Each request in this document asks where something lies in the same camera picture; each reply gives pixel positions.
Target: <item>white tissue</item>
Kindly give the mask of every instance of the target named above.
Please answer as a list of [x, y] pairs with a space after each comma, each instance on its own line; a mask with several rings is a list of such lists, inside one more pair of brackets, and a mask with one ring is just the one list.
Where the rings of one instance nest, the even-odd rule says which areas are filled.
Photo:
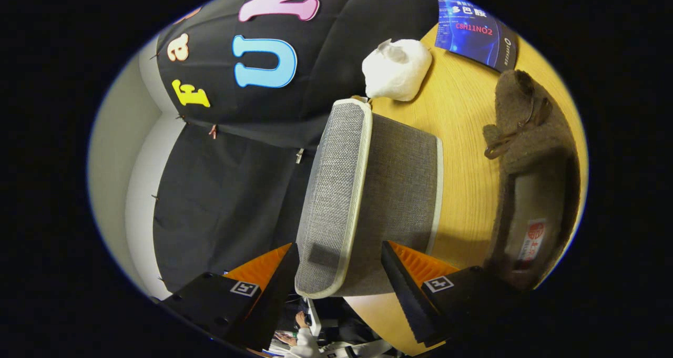
[[365, 92], [370, 98], [389, 97], [410, 101], [421, 88], [432, 63], [432, 55], [418, 40], [388, 39], [362, 62]]

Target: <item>white wall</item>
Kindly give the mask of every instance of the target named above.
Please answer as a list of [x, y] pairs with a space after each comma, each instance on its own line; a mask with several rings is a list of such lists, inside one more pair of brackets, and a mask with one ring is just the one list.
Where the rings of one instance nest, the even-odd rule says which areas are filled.
[[89, 195], [103, 240], [147, 295], [170, 295], [154, 255], [155, 195], [182, 120], [161, 84], [154, 37], [129, 61], [98, 112], [89, 143]]
[[156, 58], [157, 37], [139, 52], [138, 66], [145, 89], [153, 103], [163, 112], [152, 126], [138, 154], [128, 183], [126, 229], [130, 254], [149, 294], [163, 300], [171, 293], [159, 280], [154, 254], [154, 205], [161, 175], [173, 145], [185, 122], [176, 119], [178, 112], [161, 82]]
[[138, 59], [131, 59], [101, 104], [89, 141], [88, 185], [101, 236], [121, 268], [142, 291], [128, 248], [125, 211], [128, 181], [149, 129], [161, 116], [142, 85]]

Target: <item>white sleeve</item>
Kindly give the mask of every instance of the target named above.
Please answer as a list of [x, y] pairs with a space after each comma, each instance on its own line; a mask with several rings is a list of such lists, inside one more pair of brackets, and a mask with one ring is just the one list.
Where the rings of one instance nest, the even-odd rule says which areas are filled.
[[297, 333], [297, 345], [290, 348], [285, 358], [320, 358], [318, 343], [308, 328], [299, 329]]

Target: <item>red logo label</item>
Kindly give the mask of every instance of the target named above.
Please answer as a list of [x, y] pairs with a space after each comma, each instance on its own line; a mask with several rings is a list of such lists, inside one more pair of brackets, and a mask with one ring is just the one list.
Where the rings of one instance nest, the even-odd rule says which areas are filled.
[[531, 224], [531, 227], [528, 229], [528, 238], [537, 240], [543, 233], [545, 233], [545, 224], [543, 222], [536, 222], [535, 224]]

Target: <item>pink letter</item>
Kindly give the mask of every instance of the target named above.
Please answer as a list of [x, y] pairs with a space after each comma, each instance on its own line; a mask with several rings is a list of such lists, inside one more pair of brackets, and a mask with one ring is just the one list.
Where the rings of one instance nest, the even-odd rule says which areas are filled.
[[286, 3], [292, 0], [252, 0], [238, 11], [238, 20], [247, 21], [253, 16], [269, 14], [297, 15], [300, 20], [308, 21], [318, 12], [318, 0], [305, 0], [299, 3]]

